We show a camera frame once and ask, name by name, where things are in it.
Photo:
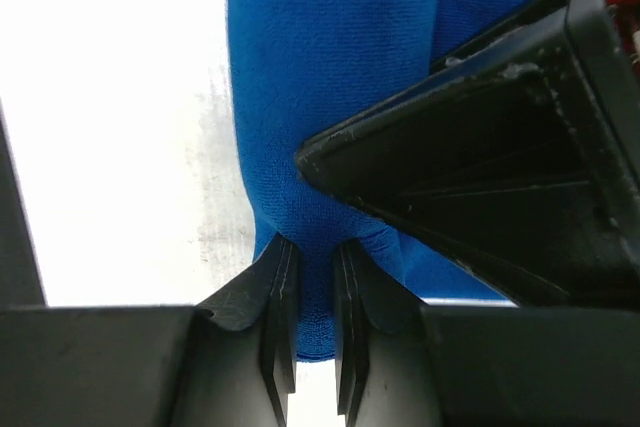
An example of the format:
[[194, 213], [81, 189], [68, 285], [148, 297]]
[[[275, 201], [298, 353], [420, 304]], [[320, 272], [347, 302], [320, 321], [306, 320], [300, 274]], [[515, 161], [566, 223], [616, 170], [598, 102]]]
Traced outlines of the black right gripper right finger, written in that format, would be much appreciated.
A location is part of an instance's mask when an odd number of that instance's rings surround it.
[[431, 306], [359, 242], [333, 256], [338, 411], [350, 426], [635, 426], [639, 317]]

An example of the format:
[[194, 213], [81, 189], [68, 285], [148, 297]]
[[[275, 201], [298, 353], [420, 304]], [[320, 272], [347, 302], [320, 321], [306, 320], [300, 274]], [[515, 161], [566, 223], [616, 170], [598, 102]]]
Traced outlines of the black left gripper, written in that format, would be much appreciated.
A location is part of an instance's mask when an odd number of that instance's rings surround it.
[[639, 303], [639, 0], [530, 0], [305, 141], [319, 191], [522, 305]]

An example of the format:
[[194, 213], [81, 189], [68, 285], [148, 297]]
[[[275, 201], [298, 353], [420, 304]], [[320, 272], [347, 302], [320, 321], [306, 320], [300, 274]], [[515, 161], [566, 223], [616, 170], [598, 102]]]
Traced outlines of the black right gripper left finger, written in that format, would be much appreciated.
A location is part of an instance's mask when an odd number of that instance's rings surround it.
[[1, 314], [5, 426], [282, 426], [295, 389], [296, 246], [196, 306]]

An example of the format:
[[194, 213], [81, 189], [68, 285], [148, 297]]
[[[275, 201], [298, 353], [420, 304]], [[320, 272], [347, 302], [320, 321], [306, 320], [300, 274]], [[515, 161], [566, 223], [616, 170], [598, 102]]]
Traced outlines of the blue microfibre towel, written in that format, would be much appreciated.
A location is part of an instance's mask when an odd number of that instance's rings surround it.
[[227, 0], [234, 123], [255, 247], [276, 234], [303, 257], [297, 355], [334, 355], [334, 249], [356, 238], [425, 298], [495, 300], [416, 239], [303, 182], [312, 135], [424, 79], [431, 61], [525, 0]]

